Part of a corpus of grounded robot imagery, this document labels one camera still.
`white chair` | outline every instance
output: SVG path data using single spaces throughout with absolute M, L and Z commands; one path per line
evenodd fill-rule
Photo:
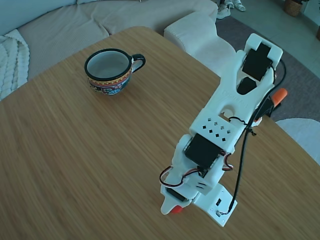
M 164 37 L 219 77 L 236 54 L 235 49 L 217 35 L 213 18 L 201 12 L 193 12 L 168 26 Z

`sofa cushion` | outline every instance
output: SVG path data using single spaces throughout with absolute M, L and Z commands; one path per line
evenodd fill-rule
M 91 2 L 96 2 L 96 1 L 107 1 L 107 0 L 77 0 L 76 4 L 86 4 L 86 3 L 91 3 Z
M 0 0 L 0 35 L 4 35 L 57 8 L 76 0 Z
M 162 34 L 167 26 L 192 12 L 215 15 L 218 11 L 218 6 L 211 0 L 107 0 L 81 6 L 110 34 L 134 26 L 145 26 Z
M 80 5 L 51 11 L 18 30 L 30 49 L 29 80 L 109 36 L 106 29 L 83 13 Z

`white 3d-printed robot arm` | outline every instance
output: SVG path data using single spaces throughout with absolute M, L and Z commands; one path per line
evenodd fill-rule
M 251 50 L 258 51 L 261 44 L 269 48 L 267 58 L 271 61 L 272 67 L 265 69 L 262 79 L 257 80 L 244 71 L 244 62 L 248 53 Z M 186 156 L 186 150 L 195 136 L 209 141 L 224 154 L 232 154 L 235 151 L 235 145 L 246 127 L 240 120 L 248 123 L 264 96 L 274 87 L 274 69 L 282 54 L 283 51 L 278 46 L 262 37 L 256 34 L 249 37 L 244 51 L 239 50 L 233 62 L 228 63 L 230 67 L 224 71 L 218 88 L 191 124 L 189 134 L 184 135 L 177 144 L 172 159 L 172 169 L 165 179 L 166 183 L 179 183 L 188 170 L 201 167 L 197 161 Z M 237 87 L 244 78 L 255 81 L 256 87 L 246 94 L 239 94 Z M 252 126 L 257 126 L 261 120 L 260 118 Z M 183 184 L 178 187 L 161 186 L 161 193 L 164 195 L 161 207 L 163 214 L 168 214 L 175 206 L 184 208 L 194 203 L 219 225 L 226 224 L 237 202 L 235 201 L 229 214 L 219 214 L 228 211 L 232 196 L 219 184 L 224 174 L 224 156 L 219 154 L 213 158 L 209 167 L 204 168 L 204 174 L 190 174 L 183 178 Z

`red wire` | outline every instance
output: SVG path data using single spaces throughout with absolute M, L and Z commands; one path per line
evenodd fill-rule
M 193 174 L 193 173 L 198 173 L 200 172 L 199 169 L 197 168 L 192 168 L 190 170 L 188 170 L 185 174 L 182 175 L 182 178 L 181 178 L 181 181 L 178 183 L 178 184 L 169 184 L 169 183 L 166 183 L 162 180 L 162 177 L 165 173 L 167 173 L 170 169 L 172 169 L 173 167 L 172 166 L 168 166 L 165 170 L 163 170 L 161 173 L 160 173 L 160 176 L 159 176 L 159 180 L 160 180 L 160 183 L 166 187 L 169 187 L 169 188 L 177 188 L 177 187 L 180 187 L 182 184 L 184 184 L 184 178 L 187 177 L 188 175 L 190 174 Z

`mug rim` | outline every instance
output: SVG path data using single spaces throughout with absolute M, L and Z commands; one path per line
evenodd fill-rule
M 88 71 L 88 63 L 90 62 L 90 60 L 98 55 L 98 54 L 101 54 L 101 53 L 104 53 L 104 52 L 118 52 L 118 53 L 122 53 L 123 55 L 125 55 L 128 60 L 129 60 L 129 64 L 128 64 L 128 67 L 120 74 L 116 75 L 116 76 L 112 76 L 112 77 L 97 77 L 97 76 L 93 76 L 92 74 L 89 73 Z M 102 49 L 102 50 L 99 50 L 99 51 L 96 51 L 94 52 L 93 54 L 91 54 L 87 60 L 85 61 L 84 63 L 84 71 L 85 71 L 85 74 L 87 76 L 89 76 L 89 78 L 93 79 L 93 80 L 96 80 L 96 81 L 100 81 L 100 82 L 108 82 L 108 81 L 113 81 L 113 80 L 116 80 L 122 76 L 124 76 L 131 68 L 132 66 L 132 56 L 130 56 L 129 54 L 127 54 L 125 51 L 121 50 L 121 49 L 118 49 L 118 48 L 105 48 L 105 49 Z

